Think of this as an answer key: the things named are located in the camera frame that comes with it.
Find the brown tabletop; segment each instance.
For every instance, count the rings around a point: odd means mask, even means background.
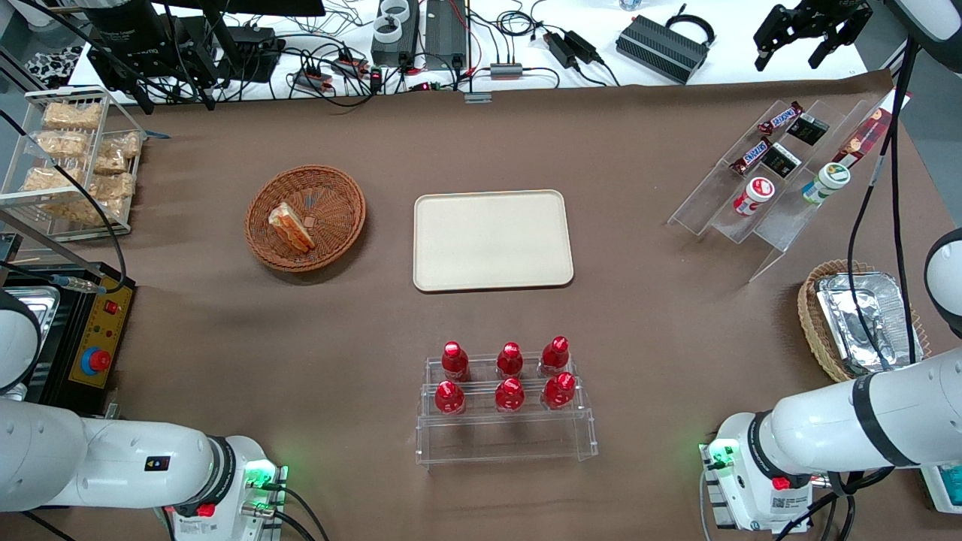
[[[256,439],[291,466],[291,487],[334,541],[697,541],[696,445],[732,413],[830,383],[802,336],[796,292],[812,268],[845,257],[873,160],[854,169],[853,186],[833,195],[788,255],[750,285],[763,246],[700,240],[665,222],[774,99],[819,98],[841,110],[890,87],[876,73],[840,82],[503,92],[478,106],[424,92],[348,112],[306,100],[218,104],[214,113],[158,108],[139,120],[173,139],[148,144],[134,231],[123,239],[139,293],[118,355],[119,401],[130,419]],[[910,291],[941,352],[955,341],[921,274],[951,223],[914,147],[901,141]],[[293,277],[253,259],[242,224],[267,179],[303,164],[352,175],[368,216],[341,261]],[[856,258],[894,273],[884,179]],[[575,267],[567,287],[415,289],[420,195],[540,188],[560,191],[567,204]],[[105,246],[83,253],[113,262]],[[557,334],[570,338],[590,390],[599,456],[430,473],[415,463],[425,356],[451,339],[482,353],[508,340],[540,348]],[[962,527],[962,518],[925,508],[914,473],[859,493],[858,503],[856,541],[955,540]],[[78,541],[165,538],[145,510],[41,514]],[[23,517],[0,517],[0,531],[4,539],[49,539]]]

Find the yellow control panel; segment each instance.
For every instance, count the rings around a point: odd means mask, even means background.
[[[107,289],[116,284],[116,280],[109,276],[104,276],[100,283]],[[107,386],[107,376],[114,367],[120,331],[127,321],[133,297],[134,291],[124,287],[120,291],[94,298],[80,346],[70,366],[70,381],[98,389]]]

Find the wicker tray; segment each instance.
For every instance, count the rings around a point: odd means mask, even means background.
[[[853,262],[852,268],[855,272],[871,272],[875,268],[857,261]],[[805,278],[798,290],[798,319],[801,320],[801,328],[805,331],[805,340],[808,347],[812,349],[812,354],[822,365],[822,369],[835,381],[847,381],[854,379],[852,374],[843,364],[838,350],[835,348],[835,340],[832,339],[831,330],[822,315],[822,307],[819,299],[815,295],[815,282],[824,276],[848,271],[848,260],[836,259],[822,263]],[[912,325],[915,332],[919,335],[919,344],[922,345],[923,358],[931,355],[932,350],[928,346],[928,337],[919,324],[919,315],[912,310]]]
[[[301,253],[281,239],[267,216],[287,201],[317,246]],[[275,176],[247,209],[247,245],[262,263],[286,272],[314,271],[331,264],[354,244],[367,206],[357,183],[333,167],[302,166]]]

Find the white tray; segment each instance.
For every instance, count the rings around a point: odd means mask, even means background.
[[[574,278],[554,190],[438,193],[415,202],[414,282],[425,292],[561,286]]]

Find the red and white container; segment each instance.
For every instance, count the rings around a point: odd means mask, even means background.
[[[541,362],[538,363],[538,374],[543,377],[552,377],[565,371],[568,365],[568,339],[564,336],[555,337],[544,347]]]
[[[524,388],[516,377],[509,377],[494,389],[494,406],[501,413],[512,413],[524,404]]]
[[[465,392],[452,381],[442,381],[434,394],[434,405],[445,415],[461,415],[465,412]]]
[[[501,379],[518,377],[523,366],[524,358],[521,357],[520,346],[514,342],[505,344],[497,355],[497,376]]]
[[[451,381],[463,383],[471,380],[468,354],[453,340],[444,345],[444,353],[441,354],[441,367],[444,368],[444,377]]]
[[[732,206],[735,207],[735,212],[738,214],[751,216],[755,214],[762,203],[771,199],[773,195],[775,195],[775,184],[765,177],[756,176],[748,181],[745,190],[735,198]]]
[[[561,409],[574,399],[574,376],[562,372],[547,381],[542,390],[542,406],[546,409]]]

